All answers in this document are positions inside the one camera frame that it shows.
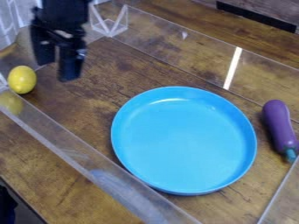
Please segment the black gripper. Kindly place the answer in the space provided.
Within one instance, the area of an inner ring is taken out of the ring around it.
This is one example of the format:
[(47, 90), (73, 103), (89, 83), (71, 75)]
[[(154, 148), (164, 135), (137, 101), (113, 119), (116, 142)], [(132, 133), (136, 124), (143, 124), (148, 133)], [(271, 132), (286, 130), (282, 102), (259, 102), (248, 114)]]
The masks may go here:
[[(89, 21), (91, 1), (41, 0), (41, 5), (32, 8), (31, 39), (33, 56), (39, 66), (55, 61), (55, 44), (51, 42), (45, 30), (63, 31), (83, 37), (85, 35), (83, 25)], [(80, 77), (87, 56), (85, 41), (83, 38), (60, 37), (57, 46), (60, 48), (59, 81), (73, 81)]]

